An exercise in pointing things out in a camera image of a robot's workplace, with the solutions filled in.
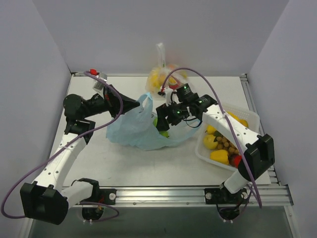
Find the green fake apple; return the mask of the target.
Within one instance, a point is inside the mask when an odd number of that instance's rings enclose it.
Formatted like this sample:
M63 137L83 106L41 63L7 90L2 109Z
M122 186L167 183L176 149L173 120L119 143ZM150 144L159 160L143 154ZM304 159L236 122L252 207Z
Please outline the green fake apple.
M154 119L154 121L153 121L153 125L154 125L155 127L157 127L157 122L158 122L158 118L155 117L155 119ZM159 133L160 133L160 135L162 135L162 136L164 136L164 137L166 137L166 138L169 138L169 134L168 134L167 131L159 131Z

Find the light blue plastic bag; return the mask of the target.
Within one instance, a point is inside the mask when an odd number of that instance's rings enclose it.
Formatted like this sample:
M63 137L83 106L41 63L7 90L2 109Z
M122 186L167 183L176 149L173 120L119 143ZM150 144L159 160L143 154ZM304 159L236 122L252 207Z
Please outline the light blue plastic bag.
M153 98L150 93L143 94L137 100L140 106L121 115L118 120L106 127L106 138L120 145L130 145L145 151L163 147L175 147L194 136L199 128L196 119L192 122L181 121L167 131L169 138L160 135L153 121L157 114L153 112Z

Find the brown fake longan bunch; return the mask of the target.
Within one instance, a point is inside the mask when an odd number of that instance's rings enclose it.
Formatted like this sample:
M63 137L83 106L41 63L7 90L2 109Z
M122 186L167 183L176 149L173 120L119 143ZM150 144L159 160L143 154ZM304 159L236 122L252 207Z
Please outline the brown fake longan bunch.
M216 148L217 150L226 150L228 151L229 155L240 154L236 146L231 141L229 141L225 136L223 136L220 132L216 131L215 136L218 141L218 146Z

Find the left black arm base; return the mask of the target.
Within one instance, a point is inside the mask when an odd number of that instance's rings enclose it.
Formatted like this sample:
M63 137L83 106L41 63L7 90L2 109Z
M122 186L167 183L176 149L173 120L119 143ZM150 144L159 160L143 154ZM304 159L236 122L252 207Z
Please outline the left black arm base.
M90 198L79 203L82 205L80 218L89 224L117 218L120 212L113 207L116 202L115 188L97 189Z

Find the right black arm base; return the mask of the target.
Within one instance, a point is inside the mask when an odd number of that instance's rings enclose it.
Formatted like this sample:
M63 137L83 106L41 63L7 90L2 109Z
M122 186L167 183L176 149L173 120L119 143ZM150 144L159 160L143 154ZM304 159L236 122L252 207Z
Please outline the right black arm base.
M215 205L220 218L225 223L233 223L241 214L240 207L246 205L249 194L245 188L237 193L230 193L224 186L205 188L205 203Z

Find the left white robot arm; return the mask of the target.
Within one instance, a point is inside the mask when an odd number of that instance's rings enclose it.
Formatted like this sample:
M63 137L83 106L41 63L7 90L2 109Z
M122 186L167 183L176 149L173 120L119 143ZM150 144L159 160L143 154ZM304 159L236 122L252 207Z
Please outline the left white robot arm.
M66 128L59 147L34 181L20 189L25 216L59 225L74 205L102 202L104 197L96 180L81 178L62 188L74 161L93 135L96 123L88 117L109 112L115 118L139 105L138 101L106 87L102 95L95 94L88 100L76 94L67 95L63 101Z

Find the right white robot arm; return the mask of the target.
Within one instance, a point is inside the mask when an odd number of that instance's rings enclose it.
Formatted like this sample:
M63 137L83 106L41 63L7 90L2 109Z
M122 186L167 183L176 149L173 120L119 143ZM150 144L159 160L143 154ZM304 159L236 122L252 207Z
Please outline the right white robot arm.
M159 94L165 96L166 103L156 108L158 131L168 131L171 125L194 117L213 126L239 150L242 160L237 171L223 183L224 187L219 191L222 201L232 202L238 191L254 182L275 163L273 138L268 134L261 136L242 125L211 96L198 96L188 84L176 90L161 89Z

